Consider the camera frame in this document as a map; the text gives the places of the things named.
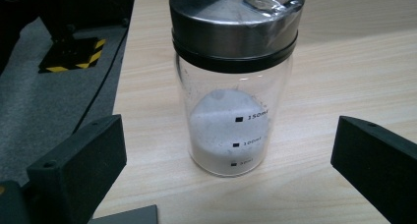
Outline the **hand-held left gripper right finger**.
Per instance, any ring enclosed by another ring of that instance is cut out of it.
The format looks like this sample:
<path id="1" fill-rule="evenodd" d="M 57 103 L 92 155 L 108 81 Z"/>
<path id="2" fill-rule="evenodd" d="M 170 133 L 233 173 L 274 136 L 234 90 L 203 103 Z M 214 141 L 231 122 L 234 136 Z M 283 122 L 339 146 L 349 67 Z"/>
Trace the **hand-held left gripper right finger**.
<path id="1" fill-rule="evenodd" d="M 417 144 L 341 116 L 330 164 L 391 224 L 417 224 Z"/>

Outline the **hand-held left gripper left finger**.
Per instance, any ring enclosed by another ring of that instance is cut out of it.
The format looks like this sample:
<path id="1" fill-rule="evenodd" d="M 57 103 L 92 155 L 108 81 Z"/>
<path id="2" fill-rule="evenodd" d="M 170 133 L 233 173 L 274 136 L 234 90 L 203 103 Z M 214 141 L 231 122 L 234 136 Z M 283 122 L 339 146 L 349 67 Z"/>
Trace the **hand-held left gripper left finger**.
<path id="1" fill-rule="evenodd" d="M 35 224 L 87 224 L 126 163 L 121 116 L 76 131 L 27 168 Z"/>

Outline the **glass jar with white powder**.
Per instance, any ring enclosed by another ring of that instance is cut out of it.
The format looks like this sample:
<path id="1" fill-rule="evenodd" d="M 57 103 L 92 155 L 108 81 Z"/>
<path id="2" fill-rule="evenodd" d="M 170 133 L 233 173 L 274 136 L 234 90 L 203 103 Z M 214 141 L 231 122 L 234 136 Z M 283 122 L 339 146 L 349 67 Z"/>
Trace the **glass jar with white powder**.
<path id="1" fill-rule="evenodd" d="M 265 158 L 305 0 L 169 0 L 189 152 L 235 177 Z"/>

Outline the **black stand with striped base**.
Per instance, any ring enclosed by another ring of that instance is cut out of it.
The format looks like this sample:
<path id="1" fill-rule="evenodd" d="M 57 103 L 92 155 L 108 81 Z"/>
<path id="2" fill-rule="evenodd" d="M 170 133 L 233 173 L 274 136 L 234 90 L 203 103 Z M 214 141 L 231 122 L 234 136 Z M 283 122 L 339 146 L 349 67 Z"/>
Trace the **black stand with striped base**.
<path id="1" fill-rule="evenodd" d="M 130 22 L 125 10 L 119 14 L 115 11 L 81 11 L 71 18 L 65 18 L 57 11 L 46 10 L 40 13 L 40 17 L 52 40 L 50 49 L 38 65 L 40 73 L 60 73 L 93 67 L 101 56 L 106 40 L 95 36 L 75 38 L 75 30 L 112 25 L 126 27 Z"/>

